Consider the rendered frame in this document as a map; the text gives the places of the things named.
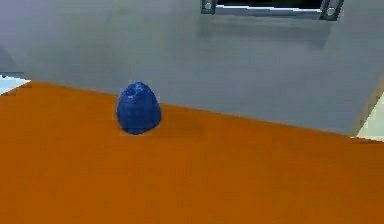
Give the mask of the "blue egg-shaped object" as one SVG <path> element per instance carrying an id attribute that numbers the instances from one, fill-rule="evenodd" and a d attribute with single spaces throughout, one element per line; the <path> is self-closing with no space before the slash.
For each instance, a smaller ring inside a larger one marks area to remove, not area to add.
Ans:
<path id="1" fill-rule="evenodd" d="M 118 97 L 116 119 L 124 132 L 140 135 L 160 124 L 162 110 L 151 88 L 143 82 L 134 82 Z"/>

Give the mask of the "dark framed wall picture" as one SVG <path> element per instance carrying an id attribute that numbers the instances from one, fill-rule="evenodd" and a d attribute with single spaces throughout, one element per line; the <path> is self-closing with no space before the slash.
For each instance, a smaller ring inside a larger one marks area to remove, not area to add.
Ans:
<path id="1" fill-rule="evenodd" d="M 202 14 L 336 21 L 344 0 L 200 0 Z"/>

